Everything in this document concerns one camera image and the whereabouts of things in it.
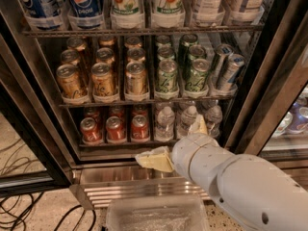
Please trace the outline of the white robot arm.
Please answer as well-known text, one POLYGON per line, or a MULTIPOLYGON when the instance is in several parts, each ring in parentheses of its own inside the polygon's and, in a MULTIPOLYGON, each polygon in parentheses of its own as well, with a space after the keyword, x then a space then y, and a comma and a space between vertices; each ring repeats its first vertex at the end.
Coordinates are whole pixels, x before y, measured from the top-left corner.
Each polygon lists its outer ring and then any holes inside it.
POLYGON ((308 231, 308 192, 291 176, 258 156, 236 155, 195 128, 171 149, 145 151, 136 161, 196 184, 246 231, 308 231))

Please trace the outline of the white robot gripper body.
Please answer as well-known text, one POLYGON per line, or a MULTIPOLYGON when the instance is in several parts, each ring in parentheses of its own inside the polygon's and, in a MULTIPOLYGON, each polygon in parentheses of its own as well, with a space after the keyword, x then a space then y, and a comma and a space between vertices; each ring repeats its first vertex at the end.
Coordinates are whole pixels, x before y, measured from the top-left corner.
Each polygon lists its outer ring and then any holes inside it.
POLYGON ((171 160, 179 175, 209 193, 221 165, 233 156, 212 137, 194 133, 183 137, 173 146, 171 160))

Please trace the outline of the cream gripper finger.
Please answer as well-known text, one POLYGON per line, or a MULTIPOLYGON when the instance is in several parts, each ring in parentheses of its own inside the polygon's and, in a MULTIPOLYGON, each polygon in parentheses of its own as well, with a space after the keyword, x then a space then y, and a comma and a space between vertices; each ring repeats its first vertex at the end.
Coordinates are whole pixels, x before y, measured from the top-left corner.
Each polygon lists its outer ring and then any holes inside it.
POLYGON ((167 146, 160 146, 135 156, 137 163, 144 168, 151 168, 161 172, 173 172, 174 166, 167 146))
POLYGON ((197 115, 194 123, 190 126, 189 134, 208 134, 207 126, 204 120, 203 115, 197 115))

